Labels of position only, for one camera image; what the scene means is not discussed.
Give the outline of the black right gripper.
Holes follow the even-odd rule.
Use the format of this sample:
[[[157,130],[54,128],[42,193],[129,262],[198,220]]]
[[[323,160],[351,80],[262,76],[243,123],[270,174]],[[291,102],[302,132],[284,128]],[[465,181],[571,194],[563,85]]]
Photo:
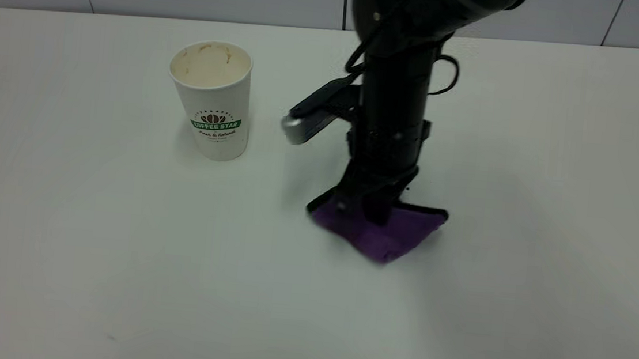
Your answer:
[[[350,161],[341,180],[317,200],[317,209],[333,206],[338,213],[351,214],[365,196],[367,221],[385,226],[394,209],[413,205],[400,200],[417,176],[422,146],[430,137],[432,123],[423,120],[400,130],[354,124],[346,134]]]

